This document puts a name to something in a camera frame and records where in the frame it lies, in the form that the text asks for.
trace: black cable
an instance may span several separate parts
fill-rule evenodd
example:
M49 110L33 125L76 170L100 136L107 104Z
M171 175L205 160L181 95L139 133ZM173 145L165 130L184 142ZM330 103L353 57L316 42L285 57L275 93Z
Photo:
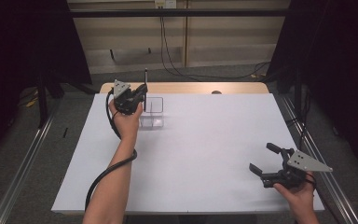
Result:
M290 126L295 124L297 121L298 121L298 118L294 118L294 119L286 120L285 123L286 123L286 126L289 128Z
M260 80L260 82L263 83L268 83L270 81L275 80L275 77L278 77L280 74L282 74L283 72L287 72L287 70L289 69L290 66L288 65L282 65L280 68L276 69L276 71L268 74L267 76L265 76L263 79Z
M115 132L115 134L117 135L117 137L119 139L121 139L121 136L120 136L120 133L118 132L118 129L115 125L115 122L113 121L113 118L115 117L116 113L113 115L113 117L111 118L110 117L110 113L109 113L109 97L110 95L113 95L113 89L108 92L107 96L106 96L106 104L105 104L105 107L106 107L106 114L107 114L107 117L109 119L109 123L113 129L113 131ZM124 161L119 161L111 166L109 166L106 170L104 170L100 175L98 175L98 177L94 180L94 182L92 182L91 186L89 187L89 192L87 193L87 197L86 197L86 205L85 205L85 211L87 210L87 207L89 206L89 203L90 203L90 199L91 199L91 196L92 196L92 193L95 189L95 187L97 187L98 183L105 177L107 176L108 174L110 174L112 171L116 170L118 167L120 166L123 166L127 163L129 163L130 161L133 161L137 158L138 156L138 153L136 152L136 150L134 149L133 152L132 152L132 156L130 156L129 158L127 158L126 160Z
M307 93L306 93L305 99L304 99L304 107L301 111L301 118L303 121L303 125L302 125L302 130L300 133L300 137L298 140L298 150L300 150L300 151L302 151L302 140L304 138L305 131L307 130L307 116L308 116L309 112L310 112L310 90L307 90Z
M239 79L239 78L244 78L244 77L249 77L251 75L253 75L254 73L256 73L258 70L262 69L266 64L269 64L269 62L264 62L264 63L258 63L255 65L255 69L252 73L250 74L246 74L244 76L239 76L239 77L213 77L213 76L203 76L203 75L193 75L193 74L189 74L189 75L185 75L185 74L182 74L181 72L179 72L176 67L173 65L173 62L172 62L172 59L171 59L171 55L170 55L170 52L168 50L168 44L167 44L167 38L166 38L166 35L165 35L165 23L164 23L164 18L161 17L160 18L160 26L161 26L161 60L162 60L162 65L164 66L164 69L169 72L170 74L174 75L174 76L180 76L180 77L188 77L188 78L191 78L193 80L196 80L196 81L199 81L201 82L201 80L198 80L194 77L211 77L211 78L223 78L223 79ZM163 54L162 54L162 49L163 49L163 45L164 45L164 42L165 42L165 49L167 51L167 54L168 54L168 58L170 60L170 63L171 63L171 66L172 68L177 72L176 73L173 73L171 72L170 70L168 70L168 68L165 66L165 62L164 62L164 58L163 58Z
M195 81L198 81L200 82L200 80L196 79L196 78L193 78L193 77L190 77L189 75L184 75L182 73L180 73L176 68L175 66L173 65L172 63L172 59L171 59L171 55L170 55L170 52L168 50L168 43L167 43L167 37L165 35L165 24L164 24L164 18L163 17L160 17L159 18L159 22L160 22L160 27L161 27L161 61L162 61L162 65L164 66L164 69L170 73L171 75L174 75L174 76L179 76L179 77L188 77L190 79L193 79ZM178 73L178 74L175 74L173 72L171 72L170 70L168 70L168 68L165 66L165 62L164 62L164 56L162 54L162 51L163 51L163 48L164 48L164 42L165 42L165 49L167 51L167 54L168 54L168 58L170 59L170 62L171 62L171 66L172 68Z
M306 182L312 184L313 186L313 190L316 190L316 179L313 175L310 175L310 174L306 174L308 176L310 176L310 178L312 178L312 180L308 180L307 178L305 179Z
M254 71L255 71L255 82L261 81L261 80L264 79L264 78L261 78L260 80L258 80L258 78L257 78L257 71L260 70L262 67L266 66L266 64L269 64L269 63L270 63L270 62L257 63L257 64L255 65L255 69L254 69Z

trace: human hand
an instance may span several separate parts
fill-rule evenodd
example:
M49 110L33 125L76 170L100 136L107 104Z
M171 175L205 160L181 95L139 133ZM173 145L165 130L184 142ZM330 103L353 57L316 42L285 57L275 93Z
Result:
M139 117L143 112L142 103L138 104L135 113L132 115L123 115L118 112L114 100L110 101L109 110L112 113L112 120L120 133L121 140L135 140L139 129Z
M306 178L314 182L312 172L307 172ZM313 211L313 185L309 182L302 183L296 189L287 189L281 184L273 186L289 202L292 215L298 224L319 223Z

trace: gray floor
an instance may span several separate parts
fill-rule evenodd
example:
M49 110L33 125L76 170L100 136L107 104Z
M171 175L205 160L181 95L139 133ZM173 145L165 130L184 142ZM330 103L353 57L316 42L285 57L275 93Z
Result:
M179 68L182 74L192 74L208 77L197 77L201 81L257 81L261 77L241 77L252 74L254 64L249 65L218 65L207 67ZM266 68L257 74L263 74ZM149 71L149 81L194 81L186 76L174 76L163 69ZM104 82L114 81L142 81L143 69L131 72L92 75L91 88L98 90ZM87 95L71 86L62 84L65 95L61 99L58 112L52 121L46 139L39 149L30 173L22 186L16 202L7 217L6 223L80 223L82 216L63 216L50 211L55 196L60 187L60 181L65 175L67 166L72 158L73 151L85 119L88 115L93 96ZM290 119L282 103L282 97L276 91L276 83L268 83L268 89L274 93L277 104L285 119ZM24 90L23 94L32 91ZM49 99L52 108L57 100ZM15 122L10 127L0 144L0 200L9 187L13 176L21 165L22 159L31 145L38 125L37 105L32 107L19 106ZM334 135L333 124L321 111L317 103L311 101L308 115L308 130L314 138L318 148L322 151L326 162L334 167L334 176L342 187L358 216L358 160L353 156L349 144L345 139ZM297 142L298 133L295 126L289 127L292 136ZM325 184L319 176L319 192L332 207L340 223L346 223L340 217L335 202L329 195ZM332 214L326 210L318 213L322 223L336 223ZM265 214L255 216L229 215L196 217L206 223L293 223L289 213ZM128 223L179 223L177 216L133 216Z

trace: white table surface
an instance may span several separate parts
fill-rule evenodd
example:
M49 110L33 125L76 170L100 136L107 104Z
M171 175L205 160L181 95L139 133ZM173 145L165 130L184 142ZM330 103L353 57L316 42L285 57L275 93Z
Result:
M164 127L140 130L132 164L127 214L254 214L287 211L275 189L264 189L249 171L282 169L268 149L294 148L272 94L148 94L164 99ZM96 94L65 179L52 206L84 213L92 181L106 168L119 143ZM315 193L315 210L324 210Z

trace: human arm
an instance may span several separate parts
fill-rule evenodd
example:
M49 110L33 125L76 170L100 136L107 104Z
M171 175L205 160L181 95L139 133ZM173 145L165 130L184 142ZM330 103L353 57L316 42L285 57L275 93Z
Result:
M311 172L307 173L307 179L314 181ZM297 189L287 189L281 184L274 184L274 188L289 202L292 215L298 224L319 224L313 210L313 191L311 183L304 182Z
M116 113L113 101L109 103L114 123L121 135L121 141L109 166L129 158L135 147L139 128L142 104L138 104L133 115ZM83 218L83 223L117 223L121 224L129 196L131 180L131 162L118 167L105 176L95 189Z

